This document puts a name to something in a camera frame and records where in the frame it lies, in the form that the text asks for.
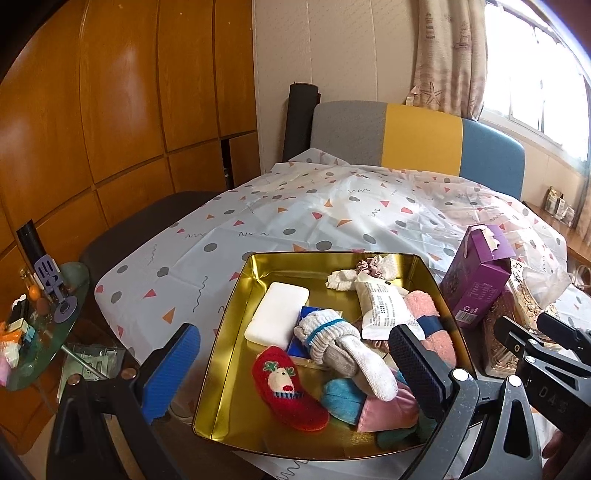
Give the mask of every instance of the blue gripper pad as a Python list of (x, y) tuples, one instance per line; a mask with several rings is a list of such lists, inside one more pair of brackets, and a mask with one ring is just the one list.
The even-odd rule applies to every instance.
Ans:
[(140, 369), (134, 389), (148, 424), (166, 413), (183, 378), (199, 354), (201, 336), (195, 325), (184, 323)]

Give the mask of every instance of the green glass tabletop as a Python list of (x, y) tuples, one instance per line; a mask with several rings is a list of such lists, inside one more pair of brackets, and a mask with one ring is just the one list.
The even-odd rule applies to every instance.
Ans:
[(47, 368), (53, 357), (66, 341), (88, 293), (88, 269), (82, 263), (68, 262), (60, 266), (64, 282), (78, 299), (78, 305), (72, 316), (63, 323), (52, 320), (53, 315), (43, 317), (32, 313), (27, 320), (37, 332), (31, 345), (21, 349), (18, 366), (14, 368), (8, 378), (7, 390), (20, 390), (31, 385)]

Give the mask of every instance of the white soap bar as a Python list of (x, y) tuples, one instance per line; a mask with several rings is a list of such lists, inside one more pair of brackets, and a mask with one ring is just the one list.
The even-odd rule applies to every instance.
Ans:
[(246, 327), (244, 337), (259, 345), (277, 345), (287, 350), (309, 294), (307, 288), (273, 282)]

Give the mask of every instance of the red triangle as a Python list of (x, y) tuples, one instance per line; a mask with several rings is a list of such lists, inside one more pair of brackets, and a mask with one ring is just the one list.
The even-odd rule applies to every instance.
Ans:
[(167, 313), (164, 314), (164, 316), (162, 317), (162, 319), (165, 322), (168, 322), (169, 324), (172, 325), (173, 323), (173, 317), (174, 317), (174, 310), (176, 309), (176, 307), (173, 307), (172, 310), (169, 310)]

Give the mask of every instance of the screw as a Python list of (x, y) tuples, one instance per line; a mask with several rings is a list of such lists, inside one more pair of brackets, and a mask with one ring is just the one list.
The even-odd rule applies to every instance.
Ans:
[(511, 385), (513, 385), (514, 387), (521, 386), (521, 379), (517, 375), (509, 375), (509, 378), (507, 378), (507, 381)]
[(82, 380), (82, 376), (80, 374), (73, 374), (68, 377), (68, 385), (77, 385)]
[(468, 380), (468, 372), (466, 372), (463, 368), (456, 368), (452, 372), (453, 378), (458, 380), (458, 382), (465, 382)]
[(123, 380), (131, 380), (132, 378), (135, 378), (137, 374), (135, 368), (126, 368), (121, 372), (121, 378)]

